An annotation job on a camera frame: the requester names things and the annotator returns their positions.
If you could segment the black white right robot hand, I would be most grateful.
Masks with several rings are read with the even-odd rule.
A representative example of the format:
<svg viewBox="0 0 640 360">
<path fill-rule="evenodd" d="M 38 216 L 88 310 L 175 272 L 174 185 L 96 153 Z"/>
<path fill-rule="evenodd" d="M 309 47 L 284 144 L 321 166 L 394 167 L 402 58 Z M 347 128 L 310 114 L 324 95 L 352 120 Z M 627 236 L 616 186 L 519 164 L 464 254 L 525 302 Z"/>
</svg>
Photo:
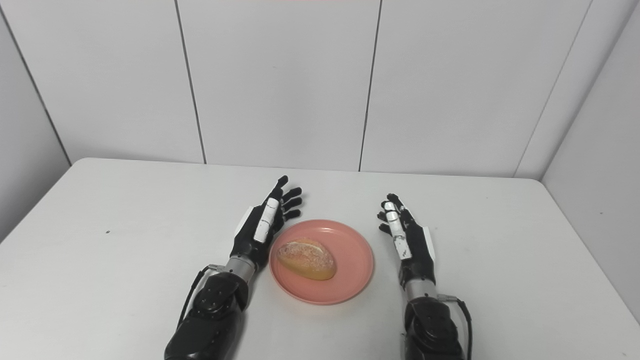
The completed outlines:
<svg viewBox="0 0 640 360">
<path fill-rule="evenodd" d="M 400 260 L 398 280 L 403 290 L 411 281 L 427 281 L 433 285 L 435 260 L 433 241 L 426 227 L 420 225 L 397 194 L 389 193 L 377 214 L 379 229 L 391 237 Z"/>
</svg>

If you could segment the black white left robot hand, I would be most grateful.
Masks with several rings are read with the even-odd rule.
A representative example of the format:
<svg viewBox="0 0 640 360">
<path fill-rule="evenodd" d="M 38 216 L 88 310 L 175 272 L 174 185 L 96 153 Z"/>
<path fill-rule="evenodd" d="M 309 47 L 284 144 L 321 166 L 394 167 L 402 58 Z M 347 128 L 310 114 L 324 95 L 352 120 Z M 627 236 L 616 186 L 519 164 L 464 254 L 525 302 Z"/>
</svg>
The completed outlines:
<svg viewBox="0 0 640 360">
<path fill-rule="evenodd" d="M 230 256 L 239 256 L 252 262 L 256 271 L 265 268 L 269 260 L 275 235 L 287 221 L 301 216 L 302 188 L 284 191 L 289 182 L 287 175 L 278 179 L 265 200 L 249 209 L 246 219 L 234 237 Z"/>
</svg>

